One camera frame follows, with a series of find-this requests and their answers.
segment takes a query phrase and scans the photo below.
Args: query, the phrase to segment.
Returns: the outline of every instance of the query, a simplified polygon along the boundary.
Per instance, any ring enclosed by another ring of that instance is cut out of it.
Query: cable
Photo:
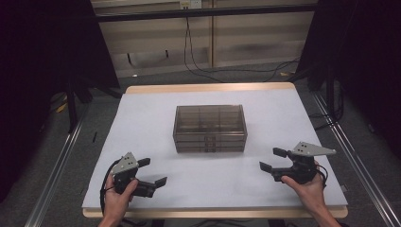
[[[229,226],[236,226],[236,227],[246,227],[245,225],[239,223],[246,223],[250,222],[250,220],[237,220],[237,219],[207,219],[203,220],[199,223],[193,224],[189,227],[209,227],[209,226],[219,226],[220,224],[229,225]]]
[[[340,87],[340,93],[337,102],[338,102],[338,108],[333,112],[332,115],[334,122],[326,123],[319,127],[316,127],[315,131],[321,130],[327,126],[333,126],[335,123],[338,123],[341,120],[342,116],[344,115],[344,93],[342,87]],[[327,117],[327,116],[329,116],[329,114],[314,113],[311,114],[309,117]]]
[[[322,169],[324,169],[325,175],[319,169],[317,169],[317,171],[323,178],[322,184],[323,184],[323,188],[325,188],[326,187],[326,182],[327,182],[327,179],[328,179],[327,169],[325,167],[321,166],[321,165],[316,165],[316,166],[321,167]]]
[[[266,80],[263,80],[263,82],[267,82],[267,81],[269,81],[270,79],[272,79],[272,78],[275,76],[275,74],[277,73],[277,70],[286,68],[286,67],[288,67],[288,66],[289,66],[290,64],[292,64],[292,63],[299,62],[298,60],[300,59],[300,58],[298,57],[298,58],[296,58],[296,59],[294,59],[294,60],[292,60],[292,61],[286,61],[286,62],[280,63],[276,68],[270,69],[270,70],[252,70],[252,69],[216,69],[216,70],[204,70],[204,69],[201,69],[201,68],[198,67],[198,65],[196,64],[195,59],[194,59],[194,52],[193,52],[193,45],[192,45],[192,36],[191,36],[191,29],[190,29],[190,26],[189,26],[189,20],[188,20],[188,18],[186,18],[185,46],[184,46],[184,51],[183,51],[183,61],[184,61],[185,67],[188,69],[189,72],[193,73],[194,75],[197,75],[197,76],[200,76],[200,77],[210,78],[210,79],[216,80],[216,81],[218,81],[218,82],[224,82],[224,81],[221,81],[221,80],[219,80],[219,79],[215,79],[215,78],[212,78],[212,77],[209,77],[209,76],[205,76],[205,75],[202,75],[202,74],[197,74],[197,73],[193,72],[191,69],[189,69],[189,67],[188,67],[188,65],[187,65],[187,63],[186,63],[186,47],[187,47],[187,38],[188,38],[188,36],[189,36],[189,45],[190,45],[190,52],[191,52],[192,62],[194,62],[195,67],[196,67],[199,71],[201,71],[201,72],[203,72],[203,73],[211,74],[211,73],[218,73],[218,72],[254,72],[254,73],[269,73],[269,72],[273,72],[272,76],[270,76],[270,77],[269,77],[268,79],[266,79]]]
[[[191,31],[190,31],[190,29],[189,29],[188,18],[186,18],[186,32],[185,32],[185,46],[184,46],[184,49],[183,49],[183,63],[185,64],[185,67],[188,69],[188,71],[191,72],[192,74],[196,75],[196,76],[199,76],[199,77],[209,78],[209,79],[215,80],[215,81],[217,81],[217,82],[225,83],[224,81],[222,81],[222,80],[220,80],[220,79],[215,79],[215,78],[212,78],[212,77],[203,75],[203,74],[195,73],[194,71],[192,71],[192,70],[188,67],[188,65],[187,65],[187,63],[186,63],[186,40],[187,40],[188,34],[189,34],[189,42],[190,42],[190,46],[191,46],[192,60],[194,61],[193,52],[192,52]]]

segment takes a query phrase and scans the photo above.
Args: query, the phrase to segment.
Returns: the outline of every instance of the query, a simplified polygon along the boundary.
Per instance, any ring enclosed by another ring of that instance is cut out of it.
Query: black cable
[[[323,184],[323,188],[325,188],[325,187],[326,187],[326,182],[327,182],[327,179],[328,179],[328,172],[327,172],[327,169],[326,169],[325,167],[321,166],[321,165],[316,165],[316,166],[318,166],[318,167],[324,169],[325,175],[324,175],[324,173],[322,173],[319,169],[317,169],[317,171],[318,171],[318,173],[319,173],[319,174],[322,176],[322,178],[323,178],[322,184]]]
[[[237,220],[237,219],[207,219],[203,220],[199,223],[193,224],[189,227],[208,227],[208,226],[218,226],[219,224],[229,225],[229,226],[236,226],[236,227],[246,227],[245,225],[239,223],[246,223],[250,222],[249,219],[246,220]]]
[[[273,72],[272,76],[270,76],[268,79],[266,79],[266,80],[263,81],[263,82],[267,82],[267,81],[269,81],[270,79],[272,79],[272,78],[275,76],[275,74],[277,73],[277,70],[286,68],[287,66],[289,66],[289,65],[292,64],[292,63],[299,62],[298,60],[300,59],[300,58],[296,58],[296,59],[294,59],[293,61],[286,61],[286,62],[280,63],[276,68],[270,69],[270,70],[252,70],[252,69],[216,69],[216,70],[204,70],[204,69],[201,69],[201,68],[198,67],[198,65],[196,64],[195,59],[194,59],[194,52],[193,52],[193,45],[192,45],[192,36],[191,36],[191,29],[190,29],[190,27],[189,27],[189,20],[188,20],[188,18],[186,18],[185,47],[184,47],[184,52],[183,52],[185,67],[189,70],[189,72],[191,72],[191,73],[193,73],[193,74],[195,74],[195,75],[197,75],[197,76],[210,78],[210,79],[213,79],[213,80],[216,80],[216,81],[219,81],[219,82],[224,82],[224,81],[221,81],[221,80],[219,80],[219,79],[215,79],[215,78],[212,78],[212,77],[209,77],[209,76],[205,76],[205,75],[202,75],[202,74],[197,74],[197,73],[193,72],[191,69],[189,69],[189,67],[188,67],[188,65],[187,65],[187,63],[186,63],[186,46],[187,46],[186,40],[187,40],[188,36],[189,36],[189,45],[190,45],[190,51],[191,51],[192,62],[194,62],[195,67],[196,67],[198,70],[202,71],[203,73],[208,73],[208,74],[210,74],[210,73],[218,73],[218,72],[254,72],[254,73],[269,73],[269,72]]]
[[[192,74],[194,74],[194,75],[196,75],[196,76],[203,77],[203,78],[209,78],[209,79],[215,80],[215,81],[217,81],[217,82],[225,83],[224,81],[222,81],[222,80],[220,80],[220,79],[215,79],[215,78],[212,78],[212,77],[203,75],[203,74],[195,73],[194,71],[192,71],[192,70],[188,67],[188,64],[186,63],[186,40],[187,40],[188,34],[189,34],[189,41],[190,41],[191,53],[192,53],[192,39],[191,39],[191,31],[189,30],[188,18],[186,18],[186,24],[187,24],[187,26],[186,26],[186,32],[185,32],[185,46],[184,46],[184,49],[183,49],[183,63],[185,64],[185,67],[188,69],[189,72],[191,72]]]

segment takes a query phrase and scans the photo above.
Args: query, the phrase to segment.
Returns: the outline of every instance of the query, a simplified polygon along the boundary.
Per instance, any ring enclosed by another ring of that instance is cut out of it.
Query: human hand
[[[325,204],[323,180],[319,173],[315,175],[311,182],[304,184],[298,184],[288,176],[283,176],[281,181],[294,189],[305,209],[318,221],[320,226],[340,226]]]
[[[113,176],[109,175],[106,182],[106,188],[111,188],[106,191],[105,194],[105,208],[104,208],[104,217],[100,222],[98,227],[112,227],[117,226],[122,218],[124,217],[128,202],[132,200],[132,192],[136,189],[138,185],[138,180],[132,180],[124,190],[124,192],[120,195],[115,192]]]

